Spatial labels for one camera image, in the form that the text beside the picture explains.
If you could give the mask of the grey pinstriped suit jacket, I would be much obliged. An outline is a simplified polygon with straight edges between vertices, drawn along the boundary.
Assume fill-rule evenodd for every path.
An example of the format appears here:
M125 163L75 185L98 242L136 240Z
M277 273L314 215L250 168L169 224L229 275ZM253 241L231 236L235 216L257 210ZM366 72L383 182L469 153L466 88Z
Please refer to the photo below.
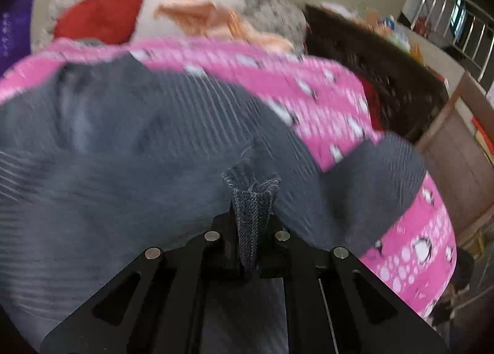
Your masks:
M68 63L1 106L1 305L34 349L151 246L173 249L234 209L275 215L320 249L363 255L425 180L402 138L322 170L240 86L156 72L133 56Z

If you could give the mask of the pink penguin bedspread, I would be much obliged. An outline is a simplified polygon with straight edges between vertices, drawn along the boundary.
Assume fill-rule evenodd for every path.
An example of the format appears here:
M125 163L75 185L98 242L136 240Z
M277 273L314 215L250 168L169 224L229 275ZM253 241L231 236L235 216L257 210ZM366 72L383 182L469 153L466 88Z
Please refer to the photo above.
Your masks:
M22 59L1 78L7 100L38 86L67 61L92 63L130 53L156 70L219 78L267 103L329 169L362 138L378 141L362 83L346 67L314 56L275 54L240 42L158 38L124 46L89 47L71 40ZM363 263L413 310L429 316L456 264L455 237L433 178L426 176L404 215L362 258Z

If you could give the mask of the red cloth beside bed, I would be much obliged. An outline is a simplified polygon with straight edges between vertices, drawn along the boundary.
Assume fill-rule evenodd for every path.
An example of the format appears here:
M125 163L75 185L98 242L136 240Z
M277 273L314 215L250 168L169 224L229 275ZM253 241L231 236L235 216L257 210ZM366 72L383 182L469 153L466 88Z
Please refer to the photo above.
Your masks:
M370 113L371 123L374 130L383 131L383 127L380 120L380 102L379 95L374 86L368 82L365 78L360 77L360 82L364 89L365 97L368 103L368 111Z

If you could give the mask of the dark carved wooden cabinet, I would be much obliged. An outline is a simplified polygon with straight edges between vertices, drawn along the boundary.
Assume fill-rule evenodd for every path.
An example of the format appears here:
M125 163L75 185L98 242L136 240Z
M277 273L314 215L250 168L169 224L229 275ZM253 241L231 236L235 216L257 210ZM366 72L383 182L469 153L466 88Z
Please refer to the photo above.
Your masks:
M307 52L335 60L373 86L379 125L417 143L449 99L439 78L381 36L338 14L305 6Z

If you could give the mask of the white pillow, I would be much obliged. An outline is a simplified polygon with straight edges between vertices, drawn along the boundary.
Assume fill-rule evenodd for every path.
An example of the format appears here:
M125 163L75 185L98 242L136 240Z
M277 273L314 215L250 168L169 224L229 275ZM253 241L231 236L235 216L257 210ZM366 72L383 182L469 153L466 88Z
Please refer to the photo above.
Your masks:
M185 35L188 21L215 26L245 8L245 0L143 0L131 41Z

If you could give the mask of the red heart-shaped pillow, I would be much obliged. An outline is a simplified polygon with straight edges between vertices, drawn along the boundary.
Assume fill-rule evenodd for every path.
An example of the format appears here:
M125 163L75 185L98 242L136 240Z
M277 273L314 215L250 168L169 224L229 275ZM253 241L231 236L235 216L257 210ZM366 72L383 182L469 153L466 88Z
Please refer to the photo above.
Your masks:
M131 39L143 0L82 0L57 20L54 38L121 45Z

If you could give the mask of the orange fringed cloth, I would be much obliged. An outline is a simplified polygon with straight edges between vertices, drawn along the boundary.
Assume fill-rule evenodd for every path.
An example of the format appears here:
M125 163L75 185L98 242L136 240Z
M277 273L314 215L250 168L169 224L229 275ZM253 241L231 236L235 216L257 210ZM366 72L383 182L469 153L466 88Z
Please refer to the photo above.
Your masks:
M236 10L213 0L164 0L155 8L153 17L167 17L185 35L236 40L269 52L295 51L292 43L283 36L258 31Z

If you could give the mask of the metal drying rack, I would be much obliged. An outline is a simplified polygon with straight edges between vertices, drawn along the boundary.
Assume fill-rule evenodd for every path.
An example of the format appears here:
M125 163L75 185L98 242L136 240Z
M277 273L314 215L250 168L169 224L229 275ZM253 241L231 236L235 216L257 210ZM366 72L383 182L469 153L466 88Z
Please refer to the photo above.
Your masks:
M493 86L493 18L472 0L419 0L411 30L466 68L485 90Z

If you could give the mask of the purple shopping bag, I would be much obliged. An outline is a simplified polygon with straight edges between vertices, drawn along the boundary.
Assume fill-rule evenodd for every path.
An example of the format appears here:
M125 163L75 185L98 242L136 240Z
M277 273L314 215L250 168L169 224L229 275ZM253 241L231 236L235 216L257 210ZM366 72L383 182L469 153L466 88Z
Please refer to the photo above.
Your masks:
M1 0L1 75L31 54L33 1Z

